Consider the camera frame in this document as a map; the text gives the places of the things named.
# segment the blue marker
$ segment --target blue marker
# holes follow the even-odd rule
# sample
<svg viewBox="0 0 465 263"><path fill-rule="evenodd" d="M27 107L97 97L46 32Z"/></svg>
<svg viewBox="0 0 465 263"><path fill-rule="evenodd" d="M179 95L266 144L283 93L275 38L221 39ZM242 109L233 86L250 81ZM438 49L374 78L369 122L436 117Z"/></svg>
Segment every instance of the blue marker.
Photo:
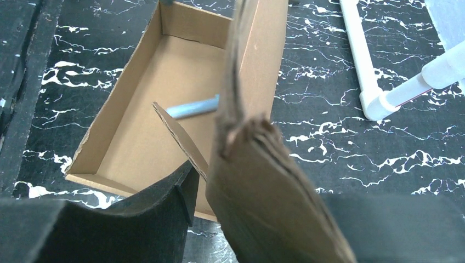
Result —
<svg viewBox="0 0 465 263"><path fill-rule="evenodd" d="M179 106L174 106L166 109L166 112L173 119L183 119L188 118L218 109L219 95L216 95L214 98L208 100L195 101Z"/></svg>

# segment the open cardboard box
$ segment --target open cardboard box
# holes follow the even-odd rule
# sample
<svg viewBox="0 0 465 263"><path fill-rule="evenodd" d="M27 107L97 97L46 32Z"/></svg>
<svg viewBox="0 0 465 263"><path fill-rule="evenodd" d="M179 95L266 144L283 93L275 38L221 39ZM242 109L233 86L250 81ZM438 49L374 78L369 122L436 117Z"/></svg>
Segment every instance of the open cardboard box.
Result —
<svg viewBox="0 0 465 263"><path fill-rule="evenodd" d="M285 40L287 3L249 2L254 16L242 22L246 33L240 37L247 39L239 47L242 97L248 114L269 116ZM230 22L185 4L158 4L76 151L66 179L128 197L183 164L187 157L152 102L167 108L219 94ZM179 121L205 160L210 159L214 116L209 113ZM195 215L216 221L205 187L201 180Z"/></svg>

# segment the brown cardboard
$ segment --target brown cardboard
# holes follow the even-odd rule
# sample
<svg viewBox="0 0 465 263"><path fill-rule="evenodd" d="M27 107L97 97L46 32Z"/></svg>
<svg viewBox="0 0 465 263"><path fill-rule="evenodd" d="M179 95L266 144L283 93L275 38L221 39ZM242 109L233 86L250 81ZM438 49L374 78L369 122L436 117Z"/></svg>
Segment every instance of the brown cardboard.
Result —
<svg viewBox="0 0 465 263"><path fill-rule="evenodd" d="M240 74L250 113L269 116L285 39L287 5L253 0L244 20ZM84 136L66 178L130 196L168 176L183 164L183 150L207 173L214 138L214 113L177 122L164 110L220 93L224 49L231 20L175 3L159 4L107 102ZM166 129L164 124L173 127ZM178 140L187 138L179 147ZM201 180L196 216L216 220Z"/></svg>
<svg viewBox="0 0 465 263"><path fill-rule="evenodd" d="M247 55L241 59L243 46L247 54L254 43L252 37L243 37L245 25L251 17L260 17L260 8L255 13L249 8L254 2L236 2L207 172L207 200L239 262L356 262L315 187L289 158L278 129L263 110L249 105L251 75L244 66L250 63L266 68L257 60L248 61ZM287 1L275 0L277 5L283 2ZM279 19L280 15L270 17ZM266 19L258 21L251 32L254 26L266 23ZM254 49L260 47L257 42ZM161 117L167 116L163 109L157 110ZM165 124L173 133L183 133L175 131L176 123ZM174 138L193 163L202 162L195 149L183 146L188 138Z"/></svg>

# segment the marble tabletop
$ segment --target marble tabletop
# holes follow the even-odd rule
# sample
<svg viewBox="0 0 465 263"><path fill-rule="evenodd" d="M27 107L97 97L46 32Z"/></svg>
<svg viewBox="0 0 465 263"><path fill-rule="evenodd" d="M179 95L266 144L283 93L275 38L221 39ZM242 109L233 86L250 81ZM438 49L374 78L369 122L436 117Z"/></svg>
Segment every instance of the marble tabletop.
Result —
<svg viewBox="0 0 465 263"><path fill-rule="evenodd" d="M180 2L231 16L233 0ZM120 196L65 181L64 170L149 22L156 0L66 1L22 164L16 198L106 208ZM396 87L444 52L423 1L359 4L380 87ZM365 119L337 0L289 7L272 122L319 193L441 195L465 210L464 96L434 90L379 122ZM235 262L219 225L196 219L185 262Z"/></svg>

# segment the white plastic pipe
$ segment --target white plastic pipe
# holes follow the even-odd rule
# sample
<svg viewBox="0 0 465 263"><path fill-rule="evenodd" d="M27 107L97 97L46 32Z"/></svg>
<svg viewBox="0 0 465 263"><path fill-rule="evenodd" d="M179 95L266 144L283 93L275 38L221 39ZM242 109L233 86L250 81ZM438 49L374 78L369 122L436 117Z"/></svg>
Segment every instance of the white plastic pipe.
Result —
<svg viewBox="0 0 465 263"><path fill-rule="evenodd" d="M218 109L218 101L219 95L216 95L214 98L211 99L195 101L188 104L182 104L179 106L167 108L166 112L173 119L188 118L195 115L216 111Z"/></svg>
<svg viewBox="0 0 465 263"><path fill-rule="evenodd" d="M371 121L386 118L403 104L432 89L443 89L465 78L465 41L437 57L422 72L391 91L383 91L375 71L361 25L358 0L341 0L344 23L360 83L360 101L365 116Z"/></svg>

